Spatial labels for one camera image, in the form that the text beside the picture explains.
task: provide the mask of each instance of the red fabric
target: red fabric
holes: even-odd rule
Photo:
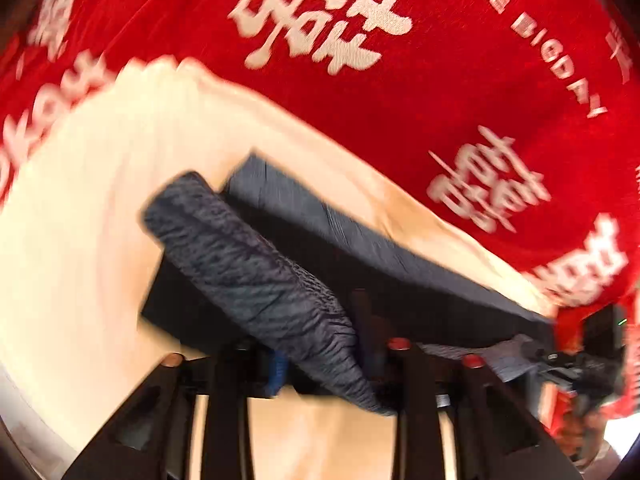
[[[576,264],[582,269],[574,266],[567,271],[567,283],[576,273],[584,279],[570,288],[592,294],[586,300],[580,294],[568,296],[574,305],[589,306],[561,311],[562,344],[583,317],[618,300],[634,284],[640,265],[636,181],[640,86],[634,70],[623,84],[618,60],[610,58],[612,48],[606,41],[612,31],[610,17],[599,2],[510,0],[498,13],[492,0],[397,0],[393,12],[412,22],[409,31],[393,35],[380,27],[365,30],[362,15],[348,16],[356,0],[338,9],[327,9],[324,0],[304,0],[295,16],[308,10],[326,10],[332,16],[312,51],[290,56],[285,29],[276,38],[266,65],[251,70],[245,58],[273,30],[274,14],[256,36],[242,37],[229,17],[238,1],[74,0],[59,57],[52,62],[46,48],[23,46],[20,81],[15,78],[17,56],[2,70],[0,118],[18,123],[25,110],[32,110],[41,87],[59,86],[63,73],[83,50],[95,57],[103,55],[112,72],[132,57],[146,61],[164,54],[178,60],[195,57],[217,75],[255,89],[340,142],[522,272],[534,276],[537,267],[575,254],[572,251],[589,252],[585,242],[590,233],[598,234],[594,222],[604,215],[616,231],[611,235],[615,250],[628,263],[610,276],[594,278],[598,261],[611,264],[610,254],[596,254],[595,248],[591,260],[582,258]],[[253,2],[251,8],[257,10],[259,3]],[[534,36],[525,39],[512,29],[523,12],[538,22],[536,33],[547,29],[537,46],[530,44]],[[344,66],[331,75],[330,57],[313,60],[311,54],[339,20],[348,22],[343,40],[365,34],[362,47],[382,54],[370,68]],[[551,39],[557,39],[563,51],[545,62],[541,47]],[[570,56],[574,73],[560,79],[551,68],[564,55]],[[579,103],[574,91],[567,89],[582,78],[588,80],[588,98],[599,97],[606,113],[588,118],[597,102]],[[431,153],[455,170],[456,155],[466,144],[469,150],[478,144],[495,149],[479,126],[500,139],[514,139],[511,149],[529,174],[542,176],[539,181],[549,195],[548,199],[529,197],[537,204],[527,204],[521,194],[517,208],[522,210],[504,211],[511,230],[499,221],[492,230],[482,229],[427,193],[437,176],[447,175]],[[46,129],[36,134],[44,138]],[[497,179],[523,182],[507,155],[494,151],[502,162],[492,162],[486,149],[475,150],[497,175],[491,186],[481,186],[487,201],[496,193]],[[8,175],[4,193],[20,164],[14,158],[7,157],[10,170],[0,170],[3,178]],[[467,183],[482,184],[473,175]],[[484,213],[478,202],[471,205]],[[555,297],[562,296],[557,269],[549,266],[547,270],[553,275]]]

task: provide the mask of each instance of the beige fabric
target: beige fabric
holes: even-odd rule
[[[551,313],[506,263],[264,98],[196,62],[132,62],[56,122],[0,214],[0,360],[76,450],[177,346],[138,323],[161,254],[140,209],[186,170],[220,189],[251,150],[404,247]]]

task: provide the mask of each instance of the red tip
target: red tip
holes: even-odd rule
[[[467,354],[462,358],[462,364],[467,368],[482,368],[484,366],[484,359],[476,354]]]
[[[392,337],[386,342],[391,350],[408,350],[411,348],[411,342],[405,337]]]

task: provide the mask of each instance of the cream-colored sheet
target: cream-colored sheet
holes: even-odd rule
[[[261,96],[194,61],[133,62],[56,122],[0,214],[0,361],[74,449],[177,349],[138,322],[161,255],[139,211],[186,170],[221,189],[251,150],[415,253],[552,314],[505,262]]]

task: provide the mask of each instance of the gray fabric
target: gray fabric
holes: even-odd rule
[[[522,345],[531,338],[519,334],[490,348],[458,348],[445,345],[419,345],[424,352],[447,359],[459,360],[466,354],[478,354],[491,367],[502,382],[513,381],[536,368],[536,364],[524,357]]]
[[[371,267],[404,282],[454,294],[535,322],[550,323],[503,295],[425,260],[358,224],[255,155],[232,175],[226,192],[319,235]]]
[[[166,257],[249,334],[335,395],[383,412],[353,357],[353,327],[332,293],[239,219],[198,174],[169,184],[144,222]]]

